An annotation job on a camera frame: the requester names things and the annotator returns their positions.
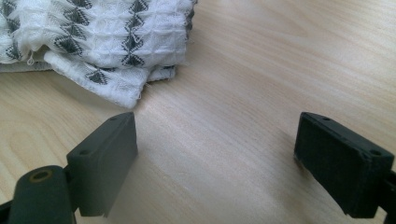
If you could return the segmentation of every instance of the wood grain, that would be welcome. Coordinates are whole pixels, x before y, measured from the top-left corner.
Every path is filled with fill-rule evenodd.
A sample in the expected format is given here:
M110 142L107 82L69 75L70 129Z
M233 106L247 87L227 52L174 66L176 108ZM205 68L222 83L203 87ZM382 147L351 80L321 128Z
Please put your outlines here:
M110 218L78 223L382 223L346 217L293 146L310 111L396 154L396 3L200 0L193 23L189 64L134 109ZM53 72L0 75L0 202L125 111Z

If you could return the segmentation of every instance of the wooden table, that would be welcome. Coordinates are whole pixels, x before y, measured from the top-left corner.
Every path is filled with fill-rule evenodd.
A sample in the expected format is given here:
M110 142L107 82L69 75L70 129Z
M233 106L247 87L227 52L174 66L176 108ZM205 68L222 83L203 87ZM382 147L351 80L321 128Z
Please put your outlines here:
M188 65L134 108L139 156L109 219L78 223L354 220L293 159L300 113L396 153L392 0L200 0ZM0 202L28 171L127 111L54 72L0 75Z

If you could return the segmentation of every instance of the clamp jaw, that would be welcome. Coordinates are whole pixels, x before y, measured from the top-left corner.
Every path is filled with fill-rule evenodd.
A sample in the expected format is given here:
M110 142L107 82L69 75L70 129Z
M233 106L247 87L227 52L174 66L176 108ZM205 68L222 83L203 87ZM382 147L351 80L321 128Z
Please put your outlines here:
M332 119L302 113L294 155L345 214L371 218L381 206L385 223L396 223L393 154Z
M0 224L75 224L107 216L137 155L134 114L108 119L70 153L67 166L22 176L14 198L0 205Z

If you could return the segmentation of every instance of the white fabric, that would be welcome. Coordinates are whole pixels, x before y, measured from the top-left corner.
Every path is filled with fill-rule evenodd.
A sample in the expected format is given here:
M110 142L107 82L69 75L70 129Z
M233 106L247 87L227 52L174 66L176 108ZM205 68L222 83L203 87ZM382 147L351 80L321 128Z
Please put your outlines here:
M196 0L0 0L0 72L53 69L133 107L184 62Z

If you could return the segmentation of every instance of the folded cloth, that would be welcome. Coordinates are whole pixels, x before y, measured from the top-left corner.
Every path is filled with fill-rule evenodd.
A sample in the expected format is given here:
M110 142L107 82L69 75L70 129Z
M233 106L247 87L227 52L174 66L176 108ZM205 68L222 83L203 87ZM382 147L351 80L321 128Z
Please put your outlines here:
M196 0L0 0L0 72L53 69L132 108L185 61Z

